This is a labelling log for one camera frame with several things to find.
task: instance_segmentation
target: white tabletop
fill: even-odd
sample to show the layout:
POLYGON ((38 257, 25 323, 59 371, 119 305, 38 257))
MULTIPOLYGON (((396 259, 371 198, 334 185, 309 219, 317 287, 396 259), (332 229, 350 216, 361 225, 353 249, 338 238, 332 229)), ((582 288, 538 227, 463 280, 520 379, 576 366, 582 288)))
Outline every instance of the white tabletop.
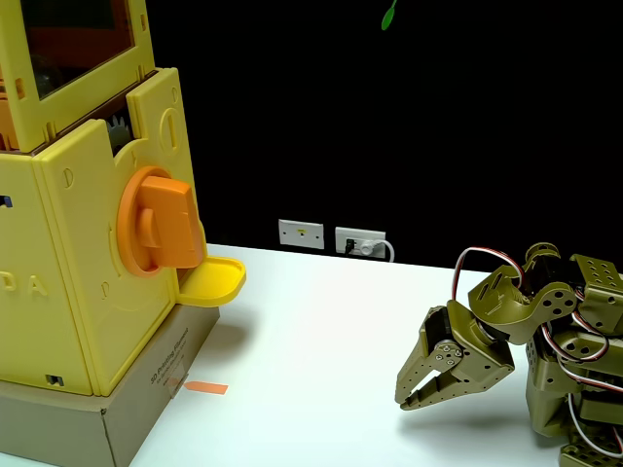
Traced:
MULTIPOLYGON (((461 467, 558 465, 565 439, 531 431, 528 364, 491 390, 403 412, 396 375, 452 271, 210 245, 242 260, 247 282, 132 467, 461 467)), ((486 275, 464 271, 458 298, 486 275)), ((0 454, 0 467, 41 465, 0 454)))

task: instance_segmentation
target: orange label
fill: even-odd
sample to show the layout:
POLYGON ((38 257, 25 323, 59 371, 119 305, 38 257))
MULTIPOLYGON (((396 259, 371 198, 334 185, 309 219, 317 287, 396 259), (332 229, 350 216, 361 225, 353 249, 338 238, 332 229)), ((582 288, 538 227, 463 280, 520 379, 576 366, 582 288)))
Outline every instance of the orange label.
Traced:
POLYGON ((212 382, 190 381, 184 384, 189 391, 207 392, 224 396, 230 387, 227 384, 214 384, 212 382))

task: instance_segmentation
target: humanoid robot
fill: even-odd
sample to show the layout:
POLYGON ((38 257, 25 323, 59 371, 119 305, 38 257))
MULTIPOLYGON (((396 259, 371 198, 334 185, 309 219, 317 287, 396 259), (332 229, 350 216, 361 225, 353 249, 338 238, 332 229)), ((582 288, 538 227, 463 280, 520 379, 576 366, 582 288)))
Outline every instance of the humanoid robot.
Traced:
POLYGON ((621 467, 623 442, 623 280, 613 263, 537 243, 521 267, 501 252, 467 248, 458 258, 452 299, 432 308, 398 374, 395 400, 405 411, 485 392, 514 370, 508 344, 526 344, 526 398, 532 428, 568 435, 562 467, 621 467), (469 251, 498 256, 502 266, 456 300, 469 251), (424 378, 432 378, 414 390, 424 378))

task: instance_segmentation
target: power socket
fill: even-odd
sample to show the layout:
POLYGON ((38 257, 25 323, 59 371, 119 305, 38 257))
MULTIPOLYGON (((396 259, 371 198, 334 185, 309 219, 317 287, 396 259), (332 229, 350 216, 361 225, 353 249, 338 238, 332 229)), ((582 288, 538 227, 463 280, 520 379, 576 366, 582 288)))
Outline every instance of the power socket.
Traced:
MULTIPOLYGON (((359 249, 361 243, 365 240, 385 240, 385 232, 378 231, 362 231, 360 229, 348 229, 345 227, 336 227, 335 229, 335 252, 346 253, 347 240, 354 240, 354 249, 348 253, 352 256, 363 256, 359 249)), ((374 249, 374 252, 368 258, 385 258, 385 245, 380 244, 374 249)))

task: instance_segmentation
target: wall outlet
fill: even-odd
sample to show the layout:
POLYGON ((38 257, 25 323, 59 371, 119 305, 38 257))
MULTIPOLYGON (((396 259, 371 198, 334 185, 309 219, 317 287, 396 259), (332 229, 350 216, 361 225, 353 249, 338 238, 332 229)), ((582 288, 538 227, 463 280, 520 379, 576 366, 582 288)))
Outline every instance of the wall outlet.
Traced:
POLYGON ((282 245, 324 250, 324 226, 279 219, 279 240, 282 245))
MULTIPOLYGON (((352 256, 363 256, 359 247, 364 240, 385 240, 385 232, 378 231, 362 231, 360 229, 347 229, 345 227, 336 227, 335 229, 335 252, 346 253, 347 240, 354 240, 354 249, 348 253, 352 256)), ((377 245, 374 252, 368 258, 385 258, 385 245, 377 245)))

